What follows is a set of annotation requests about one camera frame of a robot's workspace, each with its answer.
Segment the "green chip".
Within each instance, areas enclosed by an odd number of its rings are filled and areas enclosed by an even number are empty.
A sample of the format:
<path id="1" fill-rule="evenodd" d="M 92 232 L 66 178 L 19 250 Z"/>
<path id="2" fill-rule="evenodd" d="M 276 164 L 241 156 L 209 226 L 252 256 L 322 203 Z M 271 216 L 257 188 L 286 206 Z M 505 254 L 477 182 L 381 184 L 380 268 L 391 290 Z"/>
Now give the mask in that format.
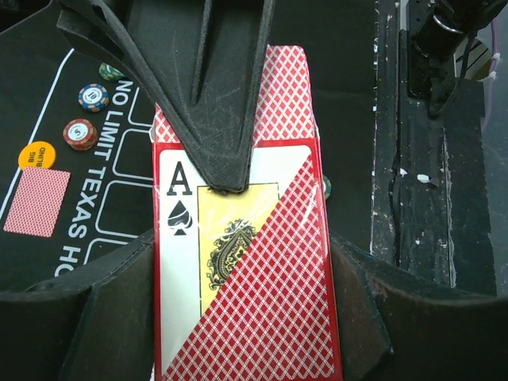
<path id="1" fill-rule="evenodd" d="M 324 187 L 324 197 L 325 200 L 327 200 L 331 195 L 332 185 L 328 177 L 325 175 L 323 176 L 323 187 Z"/>

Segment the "red chips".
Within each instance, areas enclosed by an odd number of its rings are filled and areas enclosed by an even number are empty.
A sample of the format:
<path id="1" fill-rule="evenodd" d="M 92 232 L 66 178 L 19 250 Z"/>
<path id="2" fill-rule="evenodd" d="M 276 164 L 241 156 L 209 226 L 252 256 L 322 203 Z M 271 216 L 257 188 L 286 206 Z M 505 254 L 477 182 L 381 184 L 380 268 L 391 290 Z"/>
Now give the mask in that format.
<path id="1" fill-rule="evenodd" d="M 63 130 L 66 143 L 76 151 L 86 151 L 98 142 L 98 132 L 94 125 L 84 118 L 69 121 Z"/>

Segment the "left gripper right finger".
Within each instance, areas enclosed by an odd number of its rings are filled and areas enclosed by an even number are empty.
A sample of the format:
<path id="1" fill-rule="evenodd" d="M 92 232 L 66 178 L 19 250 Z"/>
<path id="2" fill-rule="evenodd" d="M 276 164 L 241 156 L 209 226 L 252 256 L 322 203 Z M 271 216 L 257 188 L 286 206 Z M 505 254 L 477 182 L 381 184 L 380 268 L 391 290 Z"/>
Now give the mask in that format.
<path id="1" fill-rule="evenodd" d="M 347 380 L 505 380 L 507 300 L 427 281 L 329 234 Z"/>

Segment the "green chips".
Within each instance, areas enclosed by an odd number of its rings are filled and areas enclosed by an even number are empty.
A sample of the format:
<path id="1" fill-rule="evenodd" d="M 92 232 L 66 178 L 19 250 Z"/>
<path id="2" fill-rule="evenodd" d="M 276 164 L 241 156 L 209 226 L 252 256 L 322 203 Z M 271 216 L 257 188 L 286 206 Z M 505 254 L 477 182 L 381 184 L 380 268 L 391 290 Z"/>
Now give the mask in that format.
<path id="1" fill-rule="evenodd" d="M 121 71 L 119 71 L 115 67 L 110 66 L 107 63 L 102 63 L 99 66 L 98 73 L 104 80 L 107 81 L 118 81 L 125 77 L 125 75 Z"/>

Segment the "red playing card deck box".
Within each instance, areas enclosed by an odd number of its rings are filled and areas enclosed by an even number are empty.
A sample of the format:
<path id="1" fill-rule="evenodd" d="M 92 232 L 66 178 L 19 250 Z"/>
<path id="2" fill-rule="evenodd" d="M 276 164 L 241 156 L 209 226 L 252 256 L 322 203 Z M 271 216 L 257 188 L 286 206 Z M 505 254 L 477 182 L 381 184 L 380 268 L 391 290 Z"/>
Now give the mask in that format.
<path id="1" fill-rule="evenodd" d="M 162 110 L 151 138 L 156 379 L 342 379 L 304 50 L 267 49 L 245 192 L 212 190 Z"/>

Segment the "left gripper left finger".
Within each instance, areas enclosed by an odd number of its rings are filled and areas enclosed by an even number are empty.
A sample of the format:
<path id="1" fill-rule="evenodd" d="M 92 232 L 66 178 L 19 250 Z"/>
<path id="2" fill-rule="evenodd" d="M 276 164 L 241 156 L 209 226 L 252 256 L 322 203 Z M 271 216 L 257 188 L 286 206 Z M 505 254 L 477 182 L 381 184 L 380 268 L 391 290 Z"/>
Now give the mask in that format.
<path id="1" fill-rule="evenodd" d="M 1 293 L 3 380 L 149 380 L 153 230 L 65 275 Z"/>

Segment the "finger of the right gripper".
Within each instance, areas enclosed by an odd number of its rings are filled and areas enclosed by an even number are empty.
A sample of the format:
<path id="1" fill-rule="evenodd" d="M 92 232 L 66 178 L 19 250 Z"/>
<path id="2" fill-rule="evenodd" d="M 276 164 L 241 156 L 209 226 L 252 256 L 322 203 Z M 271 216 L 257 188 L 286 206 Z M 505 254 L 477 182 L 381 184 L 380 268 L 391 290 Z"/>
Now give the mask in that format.
<path id="1" fill-rule="evenodd" d="M 217 190 L 248 186 L 273 1 L 135 1 L 140 83 Z"/>
<path id="2" fill-rule="evenodd" d="M 62 1 L 57 26 L 74 48 L 135 79 L 164 112 L 191 162 L 214 183 L 199 103 L 214 4 L 211 1 Z"/>

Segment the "blue chip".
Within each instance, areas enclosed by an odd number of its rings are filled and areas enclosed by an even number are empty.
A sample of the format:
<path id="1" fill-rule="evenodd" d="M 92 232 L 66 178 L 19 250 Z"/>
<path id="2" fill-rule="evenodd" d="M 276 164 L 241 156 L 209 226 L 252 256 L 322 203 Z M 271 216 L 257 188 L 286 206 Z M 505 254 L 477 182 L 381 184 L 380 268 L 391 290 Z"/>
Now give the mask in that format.
<path id="1" fill-rule="evenodd" d="M 78 103 L 89 112 L 99 112 L 104 110 L 110 101 L 107 89 L 97 83 L 91 83 L 84 86 L 78 94 Z"/>

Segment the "red backed playing card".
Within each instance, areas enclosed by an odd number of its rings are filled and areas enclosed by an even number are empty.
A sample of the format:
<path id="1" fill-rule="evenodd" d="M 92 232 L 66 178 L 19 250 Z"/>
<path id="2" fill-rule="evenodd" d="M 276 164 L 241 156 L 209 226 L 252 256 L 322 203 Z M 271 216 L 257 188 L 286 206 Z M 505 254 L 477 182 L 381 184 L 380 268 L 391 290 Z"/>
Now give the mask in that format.
<path id="1" fill-rule="evenodd" d="M 17 186 L 3 230 L 33 237 L 51 237 L 70 178 L 68 171 L 27 167 Z"/>

